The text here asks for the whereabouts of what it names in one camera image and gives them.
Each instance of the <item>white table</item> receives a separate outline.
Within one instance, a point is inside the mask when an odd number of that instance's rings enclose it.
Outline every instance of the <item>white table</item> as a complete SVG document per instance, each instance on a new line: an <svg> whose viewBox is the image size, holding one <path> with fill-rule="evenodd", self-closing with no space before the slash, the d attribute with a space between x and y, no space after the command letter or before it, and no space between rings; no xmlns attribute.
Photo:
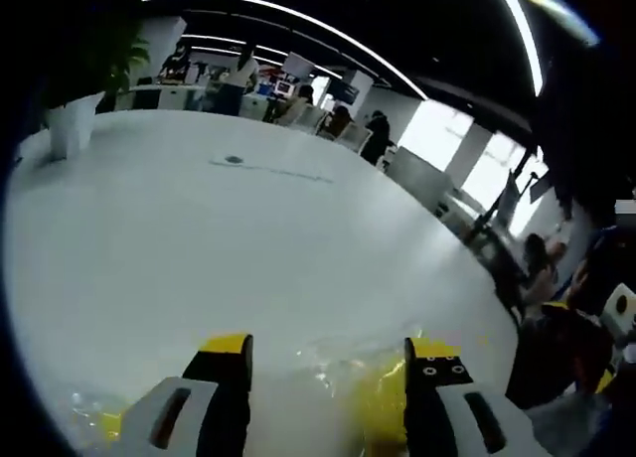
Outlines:
<svg viewBox="0 0 636 457"><path fill-rule="evenodd" d="M53 382L132 401L233 331L255 336L247 455L331 455L343 431L316 365L417 330L505 388L517 338L492 279L353 152L187 111L100 115L85 153L37 166L47 141L23 147L6 257L18 343L49 406L65 397ZM213 164L230 155L249 168Z"/></svg>

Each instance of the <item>potted plant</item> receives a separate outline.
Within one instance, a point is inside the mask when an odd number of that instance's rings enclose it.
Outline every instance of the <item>potted plant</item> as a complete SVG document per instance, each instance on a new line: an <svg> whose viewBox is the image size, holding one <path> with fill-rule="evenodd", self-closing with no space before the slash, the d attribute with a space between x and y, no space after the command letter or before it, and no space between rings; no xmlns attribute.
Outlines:
<svg viewBox="0 0 636 457"><path fill-rule="evenodd" d="M68 159L88 145L95 108L105 94L127 91L130 72L149 61L141 22L100 13L77 28L76 40L54 57L44 92L53 159Z"/></svg>

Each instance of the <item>white planter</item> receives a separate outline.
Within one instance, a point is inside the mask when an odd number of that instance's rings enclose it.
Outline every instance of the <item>white planter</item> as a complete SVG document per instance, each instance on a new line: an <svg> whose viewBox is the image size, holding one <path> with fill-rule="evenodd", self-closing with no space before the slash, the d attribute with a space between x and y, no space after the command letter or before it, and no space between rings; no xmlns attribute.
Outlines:
<svg viewBox="0 0 636 457"><path fill-rule="evenodd" d="M95 108L103 96L104 93L99 92L49 111L53 159L70 159L88 146L95 119Z"/></svg>

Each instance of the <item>table surface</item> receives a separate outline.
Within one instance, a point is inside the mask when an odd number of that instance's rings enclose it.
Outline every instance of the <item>table surface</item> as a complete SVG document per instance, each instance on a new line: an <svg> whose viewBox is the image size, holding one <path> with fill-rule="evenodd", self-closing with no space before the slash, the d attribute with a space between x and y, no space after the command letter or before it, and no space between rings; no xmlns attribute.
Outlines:
<svg viewBox="0 0 636 457"><path fill-rule="evenodd" d="M325 392L315 370L331 379L331 364L399 350L419 331L461 347L476 381L505 388L517 335L491 277L348 149L156 110L98 116L71 161L46 164L48 140L24 143L6 234L15 333L48 405L63 397L52 382L132 401L210 336L236 331L255 336L249 440L278 455L298 455L289 426L304 455L327 451L306 396Z"/></svg>

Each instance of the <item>led light strip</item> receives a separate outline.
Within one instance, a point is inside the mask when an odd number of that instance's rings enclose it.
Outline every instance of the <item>led light strip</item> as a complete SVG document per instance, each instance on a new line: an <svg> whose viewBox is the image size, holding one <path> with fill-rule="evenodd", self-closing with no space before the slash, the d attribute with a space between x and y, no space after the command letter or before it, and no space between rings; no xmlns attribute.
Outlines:
<svg viewBox="0 0 636 457"><path fill-rule="evenodd" d="M142 0L142 1L143 2L151 2L151 1L154 1L154 0ZM365 52L367 55L369 55L370 57L375 59L377 62L379 62L382 65L384 65L388 70L393 72L397 77L399 77L402 81L404 81L406 84L408 84L408 86L410 86L412 88L412 90L415 91L422 99L428 99L428 96L426 94L424 94L424 91L422 91L419 87L417 87L417 85L413 81L411 81L408 78L408 76L406 76L404 73L402 73L396 67L394 67L391 63L389 63L387 60L382 58L380 55L378 55L376 52L374 52L370 48L366 47L365 45L363 45L362 43L358 42L357 40L354 40L349 35L341 32L340 30L335 29L331 25L327 25L326 23L321 22L320 20L317 20L317 19L315 19L313 17L310 17L309 15L305 15L304 13L297 12L296 10L292 10L291 8L283 7L282 5L277 5L277 4L271 3L271 2L266 2L264 0L237 0L237 1L252 3L254 5L260 5L260 6L268 7L268 8L273 8L274 10L278 10L280 12L284 12L284 13L287 13L287 14L292 15L294 17L297 17L297 18L300 18L302 20L305 20L305 21L307 21L309 23L313 23L314 25L316 25L316 26L318 26L318 27L320 27L320 28L322 28L324 30L327 30L330 33L333 33L334 35L337 35L338 37L342 38L343 40L351 43L353 46L355 46L355 47L359 48L360 50L362 50L363 52Z"/></svg>
<svg viewBox="0 0 636 457"><path fill-rule="evenodd" d="M186 34L186 35L182 35L181 38L195 38L195 39L199 39L199 40L216 40L218 42L227 42L227 43L234 43L236 45L244 45L245 42L242 40L234 40L232 38L223 38L223 37L211 37L208 35L191 35L191 34ZM270 53L276 53L277 55L283 55L284 57L287 57L287 54L285 52L281 52L280 50L275 50L274 48L269 48L269 47L264 47L263 45L256 45L256 47L260 50L264 50L266 52L270 52ZM337 79L342 79L342 77L330 70L327 70L324 67L321 67L319 65L314 65L314 68L318 71L324 72L327 75L336 77Z"/></svg>
<svg viewBox="0 0 636 457"><path fill-rule="evenodd" d="M508 4L515 23L517 23L517 29L521 34L521 39L524 42L526 48L526 56L528 57L528 63L530 64L530 73L533 77L533 86L535 87L535 95L538 96L544 87L544 79L541 74L541 64L539 63L539 55L537 54L537 46L533 40L533 34L530 31L530 25L528 19L524 14L519 0L505 0Z"/></svg>
<svg viewBox="0 0 636 457"><path fill-rule="evenodd" d="M214 53L225 53L228 55L240 55L240 52L233 52L232 50L224 50L222 48L208 48L208 47L192 47L193 50L199 50L202 52L214 52ZM270 60L268 58L263 58L263 57L257 57L254 56L255 60L261 60L262 62L265 63L270 63L272 65L277 65L278 67L282 67L282 63L280 62L275 62L274 60Z"/></svg>

